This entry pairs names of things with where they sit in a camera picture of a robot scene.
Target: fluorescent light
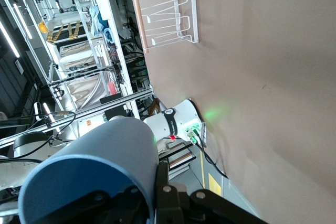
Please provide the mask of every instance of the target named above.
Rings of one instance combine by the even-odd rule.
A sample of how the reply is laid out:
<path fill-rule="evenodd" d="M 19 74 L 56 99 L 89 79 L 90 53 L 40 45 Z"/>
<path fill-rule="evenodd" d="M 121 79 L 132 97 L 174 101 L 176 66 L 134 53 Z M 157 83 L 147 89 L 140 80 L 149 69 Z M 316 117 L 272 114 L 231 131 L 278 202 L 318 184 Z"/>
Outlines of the fluorescent light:
<path fill-rule="evenodd" d="M 26 33 L 27 33 L 28 37 L 29 37 L 30 39 L 32 39 L 33 37 L 32 37 L 32 35 L 31 35 L 31 33 L 30 33 L 28 27 L 27 27 L 27 24 L 26 24 L 25 20 L 23 19 L 23 16 L 22 16 L 22 14 L 21 14 L 19 8 L 17 7 L 16 4 L 13 4 L 13 5 L 14 5 L 14 8 L 15 8 L 15 11 L 16 11 L 17 15 L 19 16 L 19 19 L 21 20 L 21 23 L 23 24 L 23 27 L 24 27 L 25 30 L 26 30 Z"/>
<path fill-rule="evenodd" d="M 16 48 L 15 48 L 15 46 L 14 46 L 11 38 L 9 37 L 9 35 L 8 35 L 5 27 L 2 25 L 1 21 L 0 21 L 0 29 L 1 29 L 2 33 L 5 35 L 5 37 L 6 37 L 7 41 L 8 41 L 8 44 L 11 46 L 11 48 L 12 48 L 12 50 L 13 50 L 16 58 L 19 58 L 20 57 L 19 52 L 16 50 Z"/>
<path fill-rule="evenodd" d="M 61 93 L 60 93 L 59 91 L 56 92 L 56 95 L 57 95 L 57 98 L 58 98 L 59 100 L 62 100 L 62 96 L 61 96 Z"/>
<path fill-rule="evenodd" d="M 43 103 L 43 107 L 44 107 L 44 109 L 46 110 L 46 112 L 49 114 L 49 118 L 50 118 L 50 120 L 51 120 L 52 122 L 54 122 L 54 121 L 55 121 L 55 118 L 54 118 L 54 116 L 53 116 L 52 114 L 50 114 L 51 111 L 50 111 L 48 105 L 47 105 L 45 102 Z"/>

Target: blue cloth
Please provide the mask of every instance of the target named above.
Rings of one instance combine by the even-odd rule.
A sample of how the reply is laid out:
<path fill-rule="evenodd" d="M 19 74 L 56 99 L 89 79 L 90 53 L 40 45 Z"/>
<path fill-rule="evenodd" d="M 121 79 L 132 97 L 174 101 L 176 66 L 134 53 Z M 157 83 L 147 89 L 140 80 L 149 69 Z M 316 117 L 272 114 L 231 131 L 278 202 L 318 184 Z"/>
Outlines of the blue cloth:
<path fill-rule="evenodd" d="M 103 33 L 104 29 L 109 27 L 108 22 L 101 18 L 98 6 L 90 6 L 90 15 L 92 19 L 92 35 L 97 36 Z"/>

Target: green led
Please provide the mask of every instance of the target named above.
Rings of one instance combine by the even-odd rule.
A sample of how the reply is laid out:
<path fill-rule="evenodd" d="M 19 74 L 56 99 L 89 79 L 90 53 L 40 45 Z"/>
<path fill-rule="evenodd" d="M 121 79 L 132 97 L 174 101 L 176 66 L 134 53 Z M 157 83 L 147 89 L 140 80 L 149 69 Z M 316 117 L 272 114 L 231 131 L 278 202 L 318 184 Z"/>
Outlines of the green led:
<path fill-rule="evenodd" d="M 191 137 L 191 140 L 193 141 L 194 144 L 197 143 L 197 140 L 196 140 L 196 138 L 194 136 Z"/>

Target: blue cylinder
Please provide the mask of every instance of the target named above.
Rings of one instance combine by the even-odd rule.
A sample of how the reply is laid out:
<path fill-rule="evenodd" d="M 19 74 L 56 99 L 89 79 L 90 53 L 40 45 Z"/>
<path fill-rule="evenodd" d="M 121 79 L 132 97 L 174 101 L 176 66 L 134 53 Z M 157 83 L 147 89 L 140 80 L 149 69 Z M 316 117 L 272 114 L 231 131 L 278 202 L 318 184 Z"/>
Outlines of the blue cylinder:
<path fill-rule="evenodd" d="M 95 190 L 111 197 L 135 185 L 154 223 L 154 183 L 159 163 L 151 129 L 134 118 L 107 122 L 38 165 L 24 182 L 19 217 L 30 224 Z"/>

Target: green light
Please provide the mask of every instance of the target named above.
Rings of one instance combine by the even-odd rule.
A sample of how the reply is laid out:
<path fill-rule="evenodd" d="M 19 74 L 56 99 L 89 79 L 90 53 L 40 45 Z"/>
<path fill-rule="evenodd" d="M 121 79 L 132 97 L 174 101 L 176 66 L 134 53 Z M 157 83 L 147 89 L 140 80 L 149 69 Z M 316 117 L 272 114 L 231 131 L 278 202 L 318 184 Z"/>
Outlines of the green light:
<path fill-rule="evenodd" d="M 203 117 L 204 120 L 207 122 L 215 122 L 220 118 L 225 118 L 226 116 L 228 116 L 231 113 L 232 109 L 232 106 L 220 105 L 213 109 L 206 110 L 206 112 L 204 112 L 203 114 Z"/>
<path fill-rule="evenodd" d="M 194 136 L 191 136 L 191 140 L 193 141 L 194 144 L 197 143 L 197 140 L 196 140 L 196 138 Z"/>

